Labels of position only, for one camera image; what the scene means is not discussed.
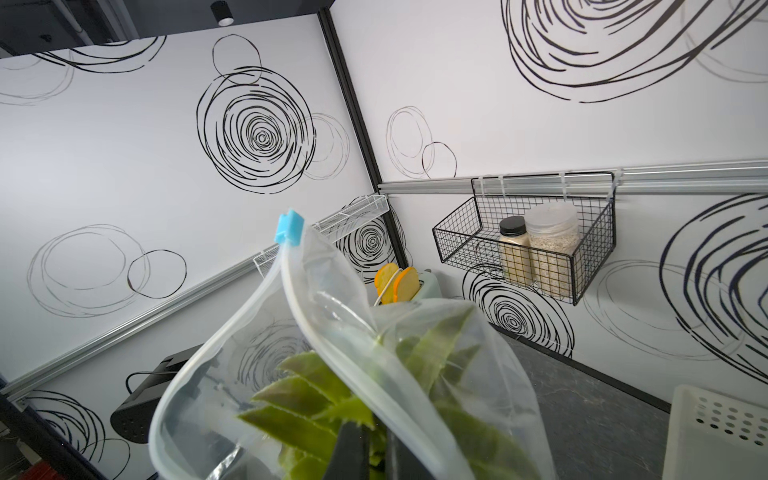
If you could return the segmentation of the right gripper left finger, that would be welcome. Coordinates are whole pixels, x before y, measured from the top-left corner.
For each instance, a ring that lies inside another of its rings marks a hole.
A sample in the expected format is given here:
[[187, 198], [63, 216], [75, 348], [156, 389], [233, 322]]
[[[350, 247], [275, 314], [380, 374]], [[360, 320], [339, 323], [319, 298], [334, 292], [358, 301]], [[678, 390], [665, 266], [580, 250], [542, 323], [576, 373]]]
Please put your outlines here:
[[323, 479], [369, 479], [369, 435], [365, 426], [354, 422], [342, 425]]

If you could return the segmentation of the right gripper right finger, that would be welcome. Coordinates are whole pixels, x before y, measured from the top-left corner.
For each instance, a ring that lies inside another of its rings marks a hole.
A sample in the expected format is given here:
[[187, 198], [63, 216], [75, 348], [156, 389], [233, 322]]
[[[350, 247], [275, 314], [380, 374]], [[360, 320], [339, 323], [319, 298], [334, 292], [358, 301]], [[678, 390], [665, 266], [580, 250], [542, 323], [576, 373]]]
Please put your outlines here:
[[387, 480], [434, 479], [426, 467], [392, 431], [387, 432], [385, 462]]

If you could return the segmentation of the zip-top bag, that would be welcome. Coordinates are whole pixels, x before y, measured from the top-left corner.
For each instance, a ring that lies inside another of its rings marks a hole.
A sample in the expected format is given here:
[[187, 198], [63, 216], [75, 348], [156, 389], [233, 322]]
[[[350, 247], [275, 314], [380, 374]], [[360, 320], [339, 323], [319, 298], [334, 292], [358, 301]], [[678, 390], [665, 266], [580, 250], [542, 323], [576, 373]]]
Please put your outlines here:
[[295, 212], [254, 294], [161, 397], [163, 479], [552, 479], [533, 386], [472, 302], [374, 305]]

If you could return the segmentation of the pineapple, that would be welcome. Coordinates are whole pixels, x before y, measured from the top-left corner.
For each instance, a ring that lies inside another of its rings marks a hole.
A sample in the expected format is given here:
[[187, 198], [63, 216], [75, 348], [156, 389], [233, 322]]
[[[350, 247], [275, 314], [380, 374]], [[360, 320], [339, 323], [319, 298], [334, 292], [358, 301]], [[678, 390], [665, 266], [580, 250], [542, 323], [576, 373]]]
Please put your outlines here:
[[366, 427], [376, 479], [388, 431], [437, 479], [554, 475], [531, 382], [471, 302], [374, 307], [280, 370], [239, 419], [279, 443], [288, 479], [321, 478], [347, 422]]

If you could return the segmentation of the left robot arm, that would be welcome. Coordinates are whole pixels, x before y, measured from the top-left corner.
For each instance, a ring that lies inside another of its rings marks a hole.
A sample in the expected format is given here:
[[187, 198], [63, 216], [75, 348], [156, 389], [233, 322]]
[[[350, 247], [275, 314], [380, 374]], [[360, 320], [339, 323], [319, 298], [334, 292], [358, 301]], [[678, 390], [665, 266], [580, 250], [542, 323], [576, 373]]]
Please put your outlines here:
[[136, 444], [148, 443], [150, 424], [161, 397], [176, 374], [200, 347], [196, 345], [171, 354], [153, 370], [134, 372], [126, 377], [125, 383], [130, 393], [110, 416], [111, 427], [120, 437]]

